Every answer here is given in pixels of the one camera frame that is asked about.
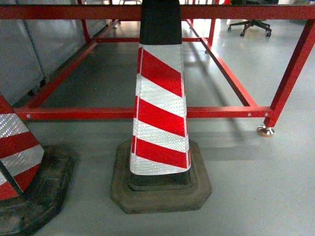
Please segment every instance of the red steel table frame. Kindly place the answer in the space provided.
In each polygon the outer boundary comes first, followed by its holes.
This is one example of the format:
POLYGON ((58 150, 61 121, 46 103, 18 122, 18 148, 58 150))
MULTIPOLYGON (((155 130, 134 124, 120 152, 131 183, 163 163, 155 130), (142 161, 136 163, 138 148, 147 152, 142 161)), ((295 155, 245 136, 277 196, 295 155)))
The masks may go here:
MULTIPOLYGON (((0 5, 0 19, 120 19, 140 21, 141 6, 137 5, 0 5)), ((315 44, 315 7, 305 5, 182 5, 182 20, 186 20, 197 37, 183 38, 185 42, 201 42, 227 79, 244 106, 188 107, 189 118, 265 118, 267 127, 274 127, 315 44), (199 37, 191 19, 212 19, 208 38, 199 37), (212 48, 215 19, 299 19, 308 20, 296 45, 288 67, 270 106, 258 106, 236 76, 212 48)), ((39 106, 80 64, 98 43, 138 42, 138 38, 105 38, 118 23, 113 23, 97 38, 84 35, 87 45, 83 51, 48 82, 28 103, 15 112, 22 119, 112 119, 133 118, 133 107, 119 108, 40 108, 39 106)))

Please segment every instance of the cone base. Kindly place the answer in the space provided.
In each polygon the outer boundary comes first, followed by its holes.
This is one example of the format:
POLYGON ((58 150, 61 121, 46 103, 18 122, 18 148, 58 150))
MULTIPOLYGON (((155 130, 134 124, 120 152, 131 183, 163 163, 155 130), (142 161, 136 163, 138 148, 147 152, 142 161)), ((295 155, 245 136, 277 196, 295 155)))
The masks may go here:
POLYGON ((189 141, 191 186, 181 189, 134 191, 130 188, 131 140, 117 149, 110 197, 126 214, 199 210, 211 195, 211 185, 198 144, 189 141))
POLYGON ((17 198, 0 201, 0 236, 31 235, 62 209, 74 160, 59 147, 43 147, 42 163, 17 198))

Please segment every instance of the white wall panel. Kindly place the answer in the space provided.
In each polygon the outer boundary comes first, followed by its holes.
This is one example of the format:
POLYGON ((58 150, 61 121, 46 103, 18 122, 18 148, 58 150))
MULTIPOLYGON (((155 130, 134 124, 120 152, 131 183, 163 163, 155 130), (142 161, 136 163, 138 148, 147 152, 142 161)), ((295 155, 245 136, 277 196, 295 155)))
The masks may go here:
MULTIPOLYGON (((108 1, 102 0, 83 0, 83 3, 86 4, 108 4, 108 1)), ((102 28, 107 24, 107 20, 87 20, 88 31, 91 37, 98 33, 102 28)))
MULTIPOLYGON (((19 4, 76 4, 73 0, 18 0, 19 4)), ((80 20, 27 20, 45 76, 49 77, 84 44, 80 20)))
POLYGON ((42 79, 23 21, 0 20, 0 93, 12 105, 42 79))

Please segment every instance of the black cone top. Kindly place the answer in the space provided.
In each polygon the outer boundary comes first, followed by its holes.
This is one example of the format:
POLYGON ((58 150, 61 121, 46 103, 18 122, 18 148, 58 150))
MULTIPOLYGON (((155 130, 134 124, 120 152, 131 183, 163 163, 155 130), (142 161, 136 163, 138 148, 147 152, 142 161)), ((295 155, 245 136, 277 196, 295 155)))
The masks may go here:
POLYGON ((144 45, 182 43, 181 8, 178 0, 143 0, 140 43, 144 45))

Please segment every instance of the gray floor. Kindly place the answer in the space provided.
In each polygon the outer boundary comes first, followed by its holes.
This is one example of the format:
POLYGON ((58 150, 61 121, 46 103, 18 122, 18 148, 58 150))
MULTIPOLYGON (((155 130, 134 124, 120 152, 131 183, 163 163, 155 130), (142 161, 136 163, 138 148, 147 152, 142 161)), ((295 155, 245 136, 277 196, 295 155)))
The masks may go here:
MULTIPOLYGON (((208 34, 209 21, 198 20, 208 34)), ((219 20, 214 47, 259 105, 270 105, 303 25, 269 21, 227 32, 219 20)), ((192 35, 183 23, 184 35, 192 35)), ((135 37, 123 22, 112 36, 135 37)), ((45 102, 46 107, 133 106, 137 43, 99 45, 45 102)), ((241 105, 200 43, 184 43, 188 106, 241 105)), ((109 198, 116 148, 132 120, 29 122, 43 145, 63 145, 77 165, 60 215, 37 236, 312 236, 315 235, 315 50, 280 116, 273 138, 256 133, 263 119, 190 119, 213 193, 199 211, 126 215, 109 198)))

